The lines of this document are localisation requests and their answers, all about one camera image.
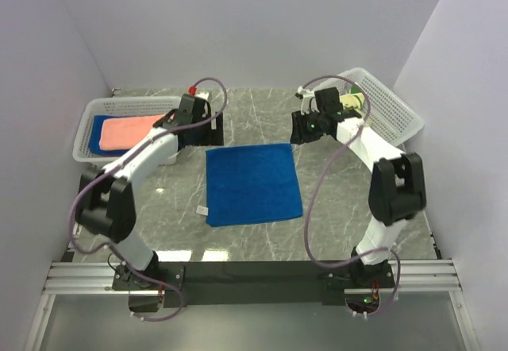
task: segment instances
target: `blue towel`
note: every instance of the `blue towel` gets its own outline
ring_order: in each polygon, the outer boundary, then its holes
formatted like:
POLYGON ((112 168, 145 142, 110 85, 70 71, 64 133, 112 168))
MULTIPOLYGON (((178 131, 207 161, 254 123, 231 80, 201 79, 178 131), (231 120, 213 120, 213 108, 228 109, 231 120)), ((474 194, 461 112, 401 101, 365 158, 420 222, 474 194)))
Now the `blue towel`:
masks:
POLYGON ((211 226, 299 218, 302 196, 288 143, 206 152, 206 204, 211 226))
POLYGON ((88 148, 92 154, 100 156, 121 156, 124 155, 128 150, 101 150, 98 143, 101 140, 102 125, 104 121, 109 118, 118 118, 112 115, 96 115, 94 117, 94 124, 92 125, 92 132, 90 134, 90 141, 88 142, 88 148))

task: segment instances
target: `pink towel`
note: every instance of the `pink towel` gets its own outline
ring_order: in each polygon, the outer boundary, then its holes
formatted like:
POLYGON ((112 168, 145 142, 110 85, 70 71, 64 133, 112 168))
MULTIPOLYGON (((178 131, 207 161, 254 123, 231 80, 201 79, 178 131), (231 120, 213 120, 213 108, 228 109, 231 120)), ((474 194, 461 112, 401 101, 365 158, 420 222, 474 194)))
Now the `pink towel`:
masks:
POLYGON ((141 141, 162 115, 147 117, 109 118, 102 124, 101 150, 129 150, 141 141))

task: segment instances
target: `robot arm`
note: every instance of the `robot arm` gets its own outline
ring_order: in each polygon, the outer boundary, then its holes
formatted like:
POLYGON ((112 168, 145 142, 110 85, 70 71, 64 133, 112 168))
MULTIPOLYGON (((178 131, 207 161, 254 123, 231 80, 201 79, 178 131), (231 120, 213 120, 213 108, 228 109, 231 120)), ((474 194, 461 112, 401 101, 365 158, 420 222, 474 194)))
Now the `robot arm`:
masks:
MULTIPOLYGON (((315 92, 300 88, 298 92, 302 108, 292 114, 291 143, 316 141, 328 134, 345 144, 364 123, 355 110, 344 110, 336 88, 315 92)), ((391 248, 407 221, 425 208, 421 158, 390 145, 370 127, 364 127, 349 148, 372 173, 369 193, 372 218, 353 254, 391 248)), ((361 260, 364 265, 376 265, 387 258, 388 252, 378 252, 363 256, 361 260)))
POLYGON ((118 169, 84 196, 75 220, 93 234, 108 237, 125 261, 147 275, 153 275, 158 269, 158 257, 134 229, 133 191, 160 164, 176 156, 186 145, 223 145, 222 115, 213 125, 210 122, 195 129, 165 134, 168 128, 200 122, 210 115, 207 93, 185 94, 179 108, 155 122, 147 136, 126 154, 103 168, 92 167, 82 174, 80 191, 100 175, 118 169))

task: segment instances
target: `white wall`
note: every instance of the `white wall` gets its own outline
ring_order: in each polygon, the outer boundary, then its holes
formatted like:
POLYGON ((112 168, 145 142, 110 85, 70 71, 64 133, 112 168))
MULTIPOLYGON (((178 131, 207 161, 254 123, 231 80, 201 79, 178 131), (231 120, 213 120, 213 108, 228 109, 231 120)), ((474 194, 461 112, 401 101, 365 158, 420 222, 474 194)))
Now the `white wall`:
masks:
POLYGON ((10 351, 65 249, 80 114, 108 89, 60 0, 0 0, 0 22, 0 349, 10 351))
POLYGON ((425 118, 438 245, 456 262, 485 350, 506 349, 508 0, 440 0, 395 92, 425 118))
POLYGON ((438 0, 64 0, 113 87, 294 86, 356 66, 393 85, 438 0))

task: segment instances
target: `gray marble table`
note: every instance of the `gray marble table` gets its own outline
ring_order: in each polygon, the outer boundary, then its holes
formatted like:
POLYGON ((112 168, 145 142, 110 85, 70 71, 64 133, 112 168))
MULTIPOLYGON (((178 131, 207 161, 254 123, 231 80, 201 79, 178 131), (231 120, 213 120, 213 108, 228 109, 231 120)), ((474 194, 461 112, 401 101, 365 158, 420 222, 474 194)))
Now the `gray marble table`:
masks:
MULTIPOLYGON (((183 89, 117 91, 117 95, 181 95, 183 89)), ((212 91, 212 106, 222 95, 212 91)), ((292 89, 229 89, 225 110, 225 144, 288 142, 291 112, 299 108, 292 89)), ((293 146, 304 210, 327 159, 339 144, 331 137, 293 146)), ((137 230, 161 260, 307 260, 303 219, 211 228, 196 214, 206 205, 206 148, 185 148, 175 164, 159 167, 135 192, 137 230)), ((370 220, 370 173, 347 151, 332 166, 312 214, 311 248, 323 260, 349 257, 370 220)), ((89 246, 98 239, 83 231, 89 246)), ((396 246, 403 259, 436 258, 425 215, 402 231, 396 246)), ((77 261, 104 261, 108 253, 77 256, 77 261)))

